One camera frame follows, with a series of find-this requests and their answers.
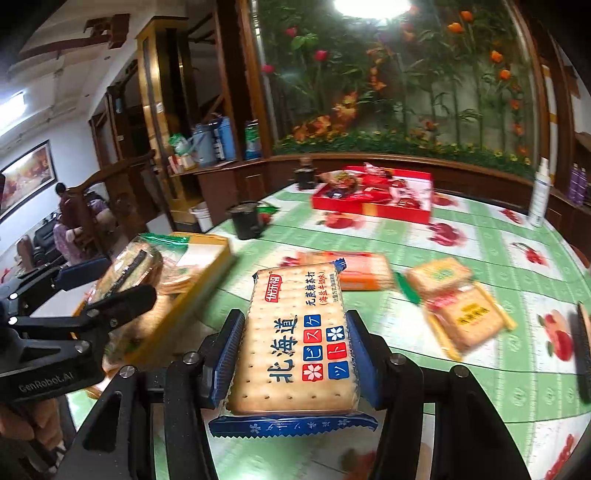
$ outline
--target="table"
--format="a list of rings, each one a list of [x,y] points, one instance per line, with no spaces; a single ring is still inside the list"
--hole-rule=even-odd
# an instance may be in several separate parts
[[[281,211],[259,239],[238,240],[229,221],[211,231],[230,238],[236,262],[204,308],[202,322],[219,330],[230,309],[246,312],[252,274],[296,251],[380,253],[400,272],[428,260],[457,257],[518,323],[513,332],[502,331],[466,355],[464,363],[499,411],[532,479],[543,479],[567,437],[578,442],[591,420],[591,404],[579,396],[574,355],[568,360],[555,352],[551,356],[550,339],[538,319],[554,309],[569,319],[579,301],[591,309],[591,276],[569,245],[548,222],[533,228],[517,212],[453,196],[435,206],[431,226],[357,216],[353,225],[335,229],[325,224],[327,212],[311,208],[310,194],[290,186],[268,197]],[[356,309],[368,330],[383,336],[393,352],[422,367],[448,371],[455,363],[441,351],[420,309],[401,293],[344,292],[343,298],[345,308]],[[568,356],[564,348],[560,355]],[[92,406],[83,395],[70,396],[76,423]],[[384,419],[363,399],[360,410]],[[380,432],[355,428],[311,437],[210,438],[210,445],[220,480],[279,475],[282,480],[330,480],[344,477],[342,458],[348,449],[360,454],[375,450]],[[426,404],[422,442],[427,453],[433,436],[434,404]],[[163,450],[159,440],[159,479],[167,478]]]

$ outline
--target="metal bolt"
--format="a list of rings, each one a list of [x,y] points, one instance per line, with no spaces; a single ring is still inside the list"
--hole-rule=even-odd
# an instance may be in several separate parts
[[[135,367],[133,365],[125,365],[124,367],[121,367],[121,370],[119,370],[119,375],[121,375],[123,378],[129,378],[133,376],[134,373]]]
[[[463,365],[453,367],[453,372],[460,378],[466,378],[470,375],[470,371]]]
[[[183,362],[187,365],[193,365],[199,362],[199,354],[197,352],[187,352],[183,355]]]
[[[394,365],[404,365],[407,358],[401,353],[393,353],[390,355],[390,363]]]
[[[86,340],[82,340],[81,342],[76,342],[74,344],[74,348],[78,353],[84,353],[88,350],[90,344]]]

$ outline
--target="fluorescent light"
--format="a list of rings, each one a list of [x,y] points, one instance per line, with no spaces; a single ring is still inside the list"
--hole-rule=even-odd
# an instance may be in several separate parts
[[[25,113],[24,92],[17,93],[9,100],[0,105],[0,132],[13,122],[18,120]]]
[[[409,0],[335,0],[335,8],[347,17],[382,20],[408,12],[411,3]]]

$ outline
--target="finger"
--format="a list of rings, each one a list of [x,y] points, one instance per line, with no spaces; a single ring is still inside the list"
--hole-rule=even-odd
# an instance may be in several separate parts
[[[42,444],[46,444],[60,431],[60,416],[58,412],[52,415],[42,429],[37,429],[35,437]]]
[[[37,402],[33,406],[33,420],[35,420],[38,427],[43,429],[56,412],[58,412],[58,406],[55,398]]]
[[[46,443],[44,443],[43,446],[47,450],[51,451],[55,447],[57,447],[63,439],[64,439],[64,436],[62,435],[61,430],[60,430],[51,439],[49,439]]]
[[[0,405],[0,435],[13,440],[33,440],[35,432],[26,420]]]

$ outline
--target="box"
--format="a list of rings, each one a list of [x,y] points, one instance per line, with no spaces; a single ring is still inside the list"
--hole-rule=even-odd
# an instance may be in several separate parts
[[[400,170],[397,168],[385,168],[393,177],[404,179],[413,189],[420,190],[422,208],[400,207],[390,203],[361,203],[347,202],[346,200],[337,200],[325,197],[324,194],[330,190],[329,185],[325,185],[321,190],[312,195],[312,208],[317,210],[330,210],[332,212],[356,213],[358,215],[368,215],[372,217],[389,218],[391,220],[403,220],[405,222],[429,224],[431,218],[431,194],[433,192],[433,181],[431,174],[414,171]],[[346,167],[345,171],[351,173],[364,173],[364,167]]]
[[[232,265],[232,253],[227,238],[218,235],[202,235],[199,233],[174,232],[174,236],[188,236],[191,244],[223,245],[223,249],[213,262],[203,270],[197,281],[186,293],[179,294],[173,302],[172,309],[160,322],[152,335],[146,337],[139,346],[125,355],[125,363],[142,369],[163,367],[161,358],[168,358],[174,345],[178,342],[182,332],[198,318],[200,306],[208,298],[212,290],[229,267]],[[84,308],[82,302],[74,315],[79,315]],[[96,389],[90,387],[91,396],[100,395]]]

